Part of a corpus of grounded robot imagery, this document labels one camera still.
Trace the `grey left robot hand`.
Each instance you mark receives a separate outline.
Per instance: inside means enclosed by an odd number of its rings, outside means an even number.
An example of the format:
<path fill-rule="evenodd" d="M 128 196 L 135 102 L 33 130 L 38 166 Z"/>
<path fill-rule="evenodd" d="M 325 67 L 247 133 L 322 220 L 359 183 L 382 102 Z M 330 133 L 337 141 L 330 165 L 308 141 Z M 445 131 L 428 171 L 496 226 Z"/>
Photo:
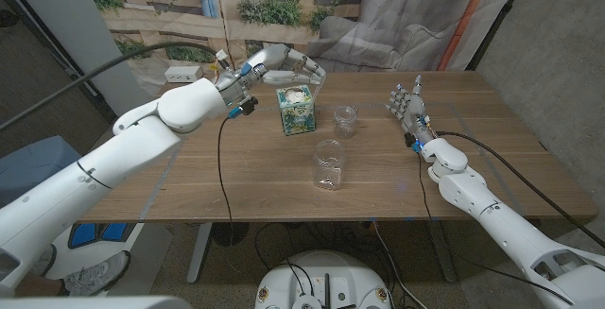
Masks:
<path fill-rule="evenodd" d="M 245 92 L 260 84 L 271 86 L 322 85 L 326 71 L 305 54 L 285 44 L 272 44 L 248 58 L 240 68 L 225 72 L 216 88 L 227 105 L 245 98 Z"/>

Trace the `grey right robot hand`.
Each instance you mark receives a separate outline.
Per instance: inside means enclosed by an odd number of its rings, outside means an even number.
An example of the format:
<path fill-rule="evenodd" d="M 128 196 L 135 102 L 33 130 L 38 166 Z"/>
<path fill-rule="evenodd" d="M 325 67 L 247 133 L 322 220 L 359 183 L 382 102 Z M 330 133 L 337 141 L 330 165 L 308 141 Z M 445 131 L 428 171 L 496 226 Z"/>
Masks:
<path fill-rule="evenodd" d="M 387 110 L 401 123 L 406 145 L 418 149 L 437 137 L 429 128 L 430 117 L 426 113 L 421 91 L 422 76 L 418 75 L 410 92 L 398 84 L 396 90 L 390 92 L 389 103 L 386 105 Z"/>

